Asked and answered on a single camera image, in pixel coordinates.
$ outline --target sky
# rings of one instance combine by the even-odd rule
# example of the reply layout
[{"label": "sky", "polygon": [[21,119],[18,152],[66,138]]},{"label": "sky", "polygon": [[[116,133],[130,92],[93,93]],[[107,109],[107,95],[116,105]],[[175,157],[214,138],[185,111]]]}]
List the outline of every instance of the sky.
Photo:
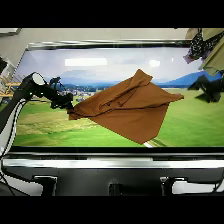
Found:
[{"label": "sky", "polygon": [[[201,60],[187,64],[183,59],[188,48],[97,48],[35,50],[24,53],[16,74],[29,75],[38,72],[43,77],[68,77],[105,81],[122,81],[135,74],[137,69],[163,82],[198,72]],[[66,66],[66,59],[101,58],[105,65]]]}]

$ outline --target screen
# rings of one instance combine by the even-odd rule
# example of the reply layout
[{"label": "screen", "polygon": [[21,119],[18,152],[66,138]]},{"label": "screen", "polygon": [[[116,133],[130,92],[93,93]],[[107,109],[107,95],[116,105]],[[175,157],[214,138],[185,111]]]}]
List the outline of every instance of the screen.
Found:
[{"label": "screen", "polygon": [[[40,73],[46,81],[60,76],[63,94],[74,95],[73,105],[96,92],[132,77],[137,69],[153,76],[152,82],[170,93],[181,93],[184,100],[170,103],[153,146],[223,146],[224,98],[218,103],[195,99],[201,93],[188,91],[201,75],[202,61],[187,64],[188,48],[95,48],[26,51],[15,75]],[[16,146],[105,146],[145,147],[114,133],[89,119],[68,120],[65,110],[51,109],[49,102],[28,102],[18,119]]]}]

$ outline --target brown cloth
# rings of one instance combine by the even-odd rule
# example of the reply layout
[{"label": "brown cloth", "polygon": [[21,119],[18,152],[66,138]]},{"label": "brown cloth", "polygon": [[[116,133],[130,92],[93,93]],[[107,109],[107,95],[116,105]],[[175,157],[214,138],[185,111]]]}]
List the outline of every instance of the brown cloth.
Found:
[{"label": "brown cloth", "polygon": [[155,138],[169,103],[184,97],[162,90],[152,78],[138,69],[133,77],[68,110],[69,120],[87,117],[139,144]]}]

